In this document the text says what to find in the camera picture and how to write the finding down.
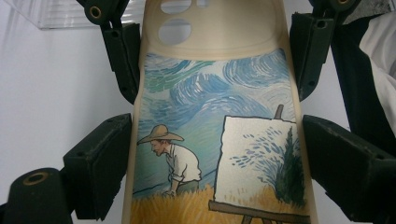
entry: straw hat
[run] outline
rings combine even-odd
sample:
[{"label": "straw hat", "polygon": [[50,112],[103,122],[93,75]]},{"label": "straw hat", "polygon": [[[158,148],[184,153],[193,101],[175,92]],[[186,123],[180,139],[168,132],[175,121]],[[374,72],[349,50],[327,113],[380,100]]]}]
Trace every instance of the straw hat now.
[{"label": "straw hat", "polygon": [[157,139],[177,140],[177,141],[184,140],[182,137],[178,136],[177,134],[169,133],[168,128],[165,125],[160,124],[160,125],[155,126],[152,129],[151,134],[140,139],[140,141],[138,141],[137,144],[139,145],[139,144],[151,142],[152,140],[157,140]]}]

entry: black clamp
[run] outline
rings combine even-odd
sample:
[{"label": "black clamp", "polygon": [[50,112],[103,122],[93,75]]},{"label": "black clamp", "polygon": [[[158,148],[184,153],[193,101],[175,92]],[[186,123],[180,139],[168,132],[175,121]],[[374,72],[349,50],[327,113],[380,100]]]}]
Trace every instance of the black clamp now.
[{"label": "black clamp", "polygon": [[64,155],[64,168],[42,168],[17,178],[0,223],[71,224],[78,219],[105,219],[125,176],[132,118],[107,119]]},{"label": "black clamp", "polygon": [[396,223],[396,158],[339,125],[303,119],[312,178],[352,221]]},{"label": "black clamp", "polygon": [[111,70],[116,73],[123,97],[132,105],[139,89],[140,26],[123,26],[122,14],[129,0],[77,0],[93,24],[100,25]]},{"label": "black clamp", "polygon": [[342,23],[361,0],[310,0],[312,14],[292,15],[290,47],[300,101],[318,85],[335,25]]}]

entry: blue swirl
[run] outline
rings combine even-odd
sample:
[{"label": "blue swirl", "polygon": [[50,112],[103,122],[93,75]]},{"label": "blue swirl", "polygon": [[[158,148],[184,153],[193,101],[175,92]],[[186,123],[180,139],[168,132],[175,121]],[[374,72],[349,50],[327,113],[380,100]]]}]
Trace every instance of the blue swirl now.
[{"label": "blue swirl", "polygon": [[211,99],[203,104],[200,113],[223,116],[266,117],[271,112],[255,100],[242,95],[228,95]]},{"label": "blue swirl", "polygon": [[168,129],[178,129],[186,124],[201,109],[200,105],[178,105],[172,100],[153,100],[144,98],[139,132],[149,133],[158,124],[165,124]]},{"label": "blue swirl", "polygon": [[179,81],[213,63],[212,61],[180,60],[148,54],[145,63],[145,76],[148,81],[145,82],[145,89],[150,92],[169,90]]},{"label": "blue swirl", "polygon": [[171,97],[177,105],[191,105],[216,97],[229,89],[230,85],[216,75],[197,74],[177,83],[171,90]]},{"label": "blue swirl", "polygon": [[248,88],[264,88],[279,82],[289,82],[285,52],[277,49],[270,54],[231,60],[223,68],[225,78]]}]

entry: easel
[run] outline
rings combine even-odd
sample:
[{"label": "easel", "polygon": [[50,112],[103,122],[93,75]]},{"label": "easel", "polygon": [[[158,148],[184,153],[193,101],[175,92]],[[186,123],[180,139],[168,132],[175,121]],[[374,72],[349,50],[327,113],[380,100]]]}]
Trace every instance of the easel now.
[{"label": "easel", "polygon": [[250,224],[251,220],[256,217],[262,220],[263,224],[283,224],[283,223],[299,223],[309,224],[311,223],[309,216],[300,216],[292,214],[278,214],[265,212],[253,208],[240,207],[228,203],[218,203],[215,201],[209,201],[209,210],[215,212],[223,212],[235,215],[242,215],[242,224]]}]

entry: white shirt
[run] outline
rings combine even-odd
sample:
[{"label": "white shirt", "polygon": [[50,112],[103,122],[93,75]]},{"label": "white shirt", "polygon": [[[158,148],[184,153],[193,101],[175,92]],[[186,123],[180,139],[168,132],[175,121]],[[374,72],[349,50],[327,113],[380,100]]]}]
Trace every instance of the white shirt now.
[{"label": "white shirt", "polygon": [[185,147],[171,144],[166,154],[169,164],[169,177],[179,182],[201,180],[201,170],[198,167],[198,159],[194,153]]}]

